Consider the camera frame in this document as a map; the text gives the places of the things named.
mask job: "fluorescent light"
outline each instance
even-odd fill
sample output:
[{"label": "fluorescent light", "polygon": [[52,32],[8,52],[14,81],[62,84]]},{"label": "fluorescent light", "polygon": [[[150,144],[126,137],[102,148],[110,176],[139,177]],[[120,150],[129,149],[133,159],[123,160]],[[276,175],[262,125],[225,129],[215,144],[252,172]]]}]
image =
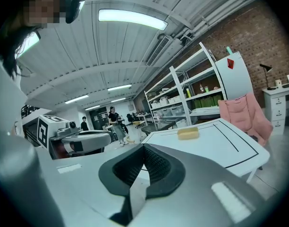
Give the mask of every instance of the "fluorescent light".
[{"label": "fluorescent light", "polygon": [[90,109],[94,109],[94,108],[98,108],[100,107],[100,105],[97,105],[97,106],[94,106],[94,107],[91,107],[91,108],[86,108],[85,110],[90,110]]},{"label": "fluorescent light", "polygon": [[121,99],[117,99],[117,100],[113,100],[113,101],[111,101],[111,103],[115,103],[115,102],[117,102],[117,101],[121,101],[121,100],[125,100],[126,98],[124,97],[124,98],[121,98]]},{"label": "fluorescent light", "polygon": [[40,41],[39,36],[36,32],[32,32],[23,42],[21,49],[16,53],[16,58],[20,57],[23,53],[25,53],[30,47],[35,45]]},{"label": "fluorescent light", "polygon": [[75,101],[81,100],[81,99],[86,98],[86,97],[89,97],[89,96],[88,96],[88,95],[83,95],[83,96],[80,96],[80,97],[74,98],[74,99],[72,99],[72,100],[69,100],[69,101],[67,101],[67,102],[65,102],[65,103],[66,103],[66,104],[70,104],[70,103],[72,103],[72,102],[75,102]]},{"label": "fluorescent light", "polygon": [[78,10],[82,10],[82,7],[83,7],[84,3],[85,3],[85,1],[82,1],[82,2],[79,3]]},{"label": "fluorescent light", "polygon": [[112,88],[108,88],[108,91],[113,91],[113,90],[117,90],[117,89],[122,89],[122,88],[127,88],[132,86],[132,84],[128,84],[128,85],[123,85],[123,86],[119,86],[119,87],[112,87]]},{"label": "fluorescent light", "polygon": [[98,13],[99,21],[122,21],[147,25],[153,28],[164,30],[168,23],[158,18],[151,17],[141,13],[116,9],[101,9]]}]

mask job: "pink chair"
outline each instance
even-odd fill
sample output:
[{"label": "pink chair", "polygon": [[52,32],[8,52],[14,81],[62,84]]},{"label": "pink chair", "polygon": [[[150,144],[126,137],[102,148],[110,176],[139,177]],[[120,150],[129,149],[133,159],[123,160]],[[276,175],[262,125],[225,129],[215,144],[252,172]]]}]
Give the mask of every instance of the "pink chair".
[{"label": "pink chair", "polygon": [[256,136],[260,145],[266,145],[273,126],[264,116],[253,93],[247,93],[234,100],[218,100],[218,104],[222,119],[248,135]]}]

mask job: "red paper sign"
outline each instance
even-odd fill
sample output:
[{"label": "red paper sign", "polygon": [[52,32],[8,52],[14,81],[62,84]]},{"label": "red paper sign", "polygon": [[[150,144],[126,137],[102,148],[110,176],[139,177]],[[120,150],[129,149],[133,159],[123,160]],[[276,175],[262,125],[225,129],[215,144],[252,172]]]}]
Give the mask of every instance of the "red paper sign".
[{"label": "red paper sign", "polygon": [[234,61],[231,59],[228,59],[228,67],[233,69],[234,68]]}]

